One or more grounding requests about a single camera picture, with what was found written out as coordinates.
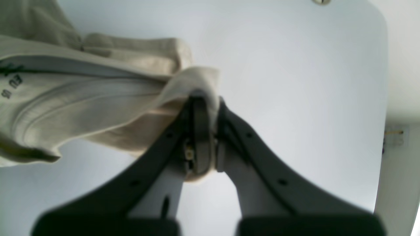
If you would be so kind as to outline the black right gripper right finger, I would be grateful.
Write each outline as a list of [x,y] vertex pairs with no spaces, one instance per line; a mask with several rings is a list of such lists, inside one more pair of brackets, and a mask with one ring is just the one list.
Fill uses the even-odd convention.
[[234,183],[236,236],[384,236],[378,216],[333,196],[285,164],[220,101],[217,170]]

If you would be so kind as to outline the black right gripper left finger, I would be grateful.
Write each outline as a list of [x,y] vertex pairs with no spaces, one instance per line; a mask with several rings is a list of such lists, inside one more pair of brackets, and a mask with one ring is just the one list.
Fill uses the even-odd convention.
[[96,190],[44,213],[33,236],[181,236],[176,220],[188,174],[209,170],[209,104],[195,91],[136,162]]

